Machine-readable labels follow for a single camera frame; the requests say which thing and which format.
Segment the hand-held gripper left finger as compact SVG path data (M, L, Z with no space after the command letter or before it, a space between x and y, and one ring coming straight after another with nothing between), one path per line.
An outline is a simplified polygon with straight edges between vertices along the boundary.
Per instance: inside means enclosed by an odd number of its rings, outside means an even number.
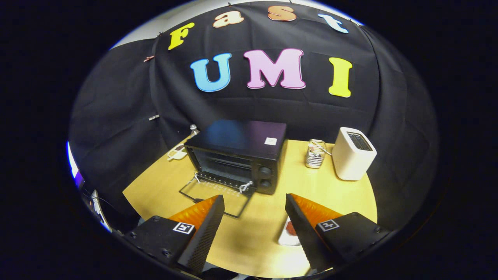
M170 216L152 216L123 239L132 248L171 269L201 274L224 216L223 195L197 202Z

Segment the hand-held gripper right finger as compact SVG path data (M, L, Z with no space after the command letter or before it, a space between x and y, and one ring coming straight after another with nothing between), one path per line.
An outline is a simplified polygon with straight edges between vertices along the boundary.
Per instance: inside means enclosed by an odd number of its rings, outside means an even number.
M358 212L340 214L302 196L288 193L285 211L310 268L341 268L366 255L391 231Z

